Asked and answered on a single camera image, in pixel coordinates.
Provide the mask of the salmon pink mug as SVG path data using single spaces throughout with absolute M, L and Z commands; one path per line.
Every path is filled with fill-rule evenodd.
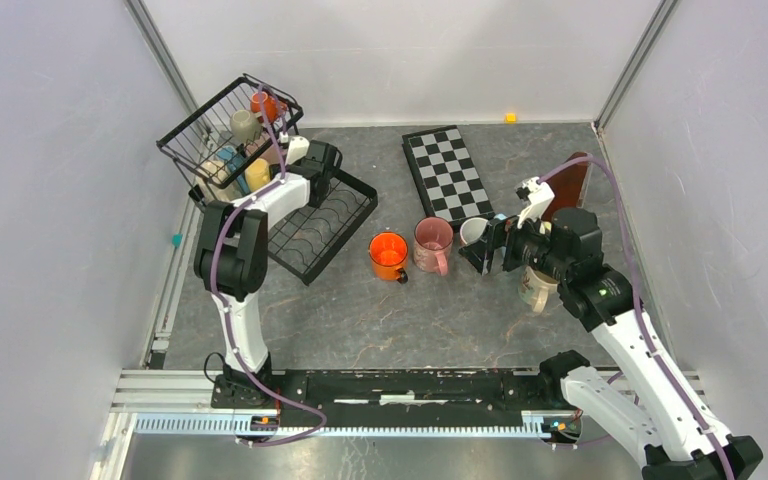
M 482 217 L 474 217 L 465 220 L 459 229 L 460 244 L 467 246 L 478 242 L 488 225 L 488 220 Z

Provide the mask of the pink floral mug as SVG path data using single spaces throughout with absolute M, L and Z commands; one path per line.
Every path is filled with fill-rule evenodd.
M 423 272 L 446 276 L 454 243 L 451 225 L 443 218 L 427 217 L 414 230 L 414 264 Z

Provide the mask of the tan tall cup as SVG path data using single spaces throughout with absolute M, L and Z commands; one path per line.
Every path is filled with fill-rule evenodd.
M 535 314 L 542 313 L 551 295 L 557 292 L 559 283 L 552 277 L 526 266 L 520 285 L 521 300 Z

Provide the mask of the orange cup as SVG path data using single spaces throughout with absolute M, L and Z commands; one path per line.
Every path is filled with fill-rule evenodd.
M 368 254 L 374 274 L 384 281 L 406 284 L 409 280 L 406 263 L 408 260 L 406 240 L 393 232 L 376 234 L 368 246 Z

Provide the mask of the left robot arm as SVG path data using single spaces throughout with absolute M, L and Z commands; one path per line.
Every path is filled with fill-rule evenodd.
M 304 207 L 319 207 L 341 170 L 342 152 L 334 145 L 289 139 L 289 152 L 270 167 L 270 180 L 231 202 L 206 206 L 194 272 L 214 301 L 224 335 L 220 379 L 236 384 L 250 407 L 266 405 L 274 394 L 270 354 L 261 331 L 259 294 L 269 260 L 269 231 Z

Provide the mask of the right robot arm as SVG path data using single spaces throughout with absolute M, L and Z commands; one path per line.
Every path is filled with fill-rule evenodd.
M 747 479 L 763 459 L 750 436 L 736 436 L 706 406 L 653 330 L 635 287 L 604 261 L 595 214 L 556 211 L 550 228 L 508 217 L 487 223 L 461 255 L 485 273 L 497 249 L 506 271 L 528 267 L 557 284 L 567 312 L 610 354 L 638 397 L 614 390 L 575 351 L 539 366 L 537 392 L 551 408 L 588 414 L 636 461 L 645 479 Z

